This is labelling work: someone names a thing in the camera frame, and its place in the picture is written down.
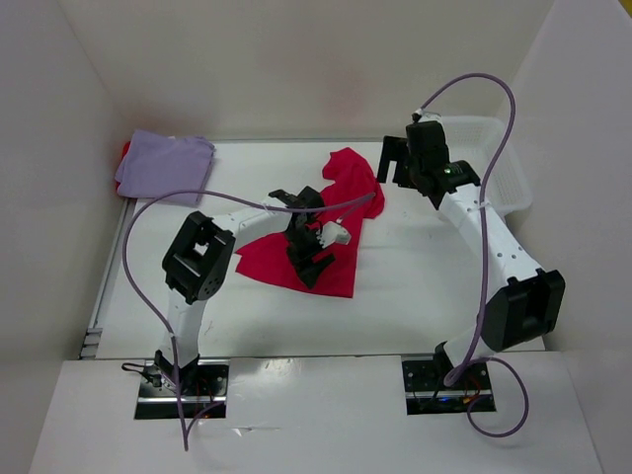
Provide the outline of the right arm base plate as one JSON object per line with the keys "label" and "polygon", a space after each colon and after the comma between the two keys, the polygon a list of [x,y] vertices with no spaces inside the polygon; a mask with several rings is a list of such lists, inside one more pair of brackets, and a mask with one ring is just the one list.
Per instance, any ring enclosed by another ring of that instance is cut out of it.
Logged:
{"label": "right arm base plate", "polygon": [[491,379],[485,363],[468,368],[455,385],[443,376],[430,355],[401,359],[408,416],[495,412]]}

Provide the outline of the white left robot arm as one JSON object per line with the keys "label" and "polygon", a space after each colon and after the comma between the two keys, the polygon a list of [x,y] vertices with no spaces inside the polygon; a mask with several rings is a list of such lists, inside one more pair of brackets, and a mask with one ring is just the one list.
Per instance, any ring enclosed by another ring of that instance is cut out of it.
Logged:
{"label": "white left robot arm", "polygon": [[283,256],[308,288],[335,262],[330,248],[347,245],[351,234],[337,219],[323,223],[318,192],[297,196],[283,190],[236,212],[207,216],[195,211],[185,219],[162,261],[170,289],[167,321],[171,329],[154,363],[163,382],[186,392],[198,382],[198,335],[206,302],[224,284],[232,256],[270,235],[285,240]]}

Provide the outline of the lilac t shirt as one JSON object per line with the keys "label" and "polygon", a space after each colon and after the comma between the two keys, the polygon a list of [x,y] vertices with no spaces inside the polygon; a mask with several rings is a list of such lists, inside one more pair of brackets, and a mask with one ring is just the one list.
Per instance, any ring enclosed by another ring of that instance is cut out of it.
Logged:
{"label": "lilac t shirt", "polygon": [[213,166],[215,146],[204,137],[170,137],[138,129],[122,165],[119,190],[127,198],[198,206]]}

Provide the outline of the red t shirt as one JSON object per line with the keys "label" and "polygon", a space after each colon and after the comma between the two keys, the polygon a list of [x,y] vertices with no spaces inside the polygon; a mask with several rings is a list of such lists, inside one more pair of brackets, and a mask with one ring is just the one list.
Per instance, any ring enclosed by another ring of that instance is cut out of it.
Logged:
{"label": "red t shirt", "polygon": [[120,152],[120,157],[119,157],[119,160],[118,160],[118,167],[117,167],[117,169],[115,171],[115,175],[114,175],[115,191],[116,191],[117,195],[122,197],[122,198],[126,198],[126,195],[123,194],[119,190],[120,185],[121,185],[121,180],[122,180],[122,177],[121,177],[122,165],[123,165],[123,162],[125,160],[126,155],[128,154],[128,151],[129,151],[129,148],[130,148],[130,144],[131,144],[131,141],[128,140],[122,146],[122,149],[121,149],[121,152]]}

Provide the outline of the magenta t shirt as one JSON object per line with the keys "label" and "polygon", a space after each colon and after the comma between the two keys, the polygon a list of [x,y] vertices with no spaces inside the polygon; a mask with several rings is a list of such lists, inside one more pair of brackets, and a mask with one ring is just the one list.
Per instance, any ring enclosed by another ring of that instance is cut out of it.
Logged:
{"label": "magenta t shirt", "polygon": [[330,153],[322,169],[322,176],[331,184],[320,195],[325,205],[333,205],[361,198],[372,198],[357,208],[339,208],[318,215],[321,228],[329,221],[337,221],[351,234],[348,245],[335,244],[320,254],[332,252],[335,262],[320,275],[313,289],[298,278],[294,262],[286,252],[284,232],[275,233],[243,247],[238,251],[240,261],[236,272],[258,282],[296,291],[351,298],[354,295],[359,240],[363,222],[376,218],[384,209],[385,197],[369,163],[356,151],[346,147]]}

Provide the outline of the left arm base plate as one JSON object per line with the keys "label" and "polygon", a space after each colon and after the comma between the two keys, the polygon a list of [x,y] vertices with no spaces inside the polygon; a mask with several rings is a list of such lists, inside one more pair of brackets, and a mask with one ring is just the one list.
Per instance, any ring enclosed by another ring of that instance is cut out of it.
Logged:
{"label": "left arm base plate", "polygon": [[[175,388],[152,360],[124,362],[124,371],[140,376],[134,418],[141,421],[179,418]],[[224,419],[228,392],[229,360],[202,358],[197,370],[183,381],[181,400],[186,420]]]}

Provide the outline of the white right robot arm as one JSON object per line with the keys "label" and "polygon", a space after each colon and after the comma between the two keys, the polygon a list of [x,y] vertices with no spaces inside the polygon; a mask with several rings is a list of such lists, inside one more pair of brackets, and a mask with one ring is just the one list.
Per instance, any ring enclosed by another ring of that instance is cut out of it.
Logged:
{"label": "white right robot arm", "polygon": [[531,258],[481,193],[472,166],[450,158],[439,117],[415,113],[403,137],[383,139],[377,179],[428,198],[482,265],[479,311],[464,335],[439,344],[434,361],[454,384],[470,361],[488,358],[551,333],[566,283]]}

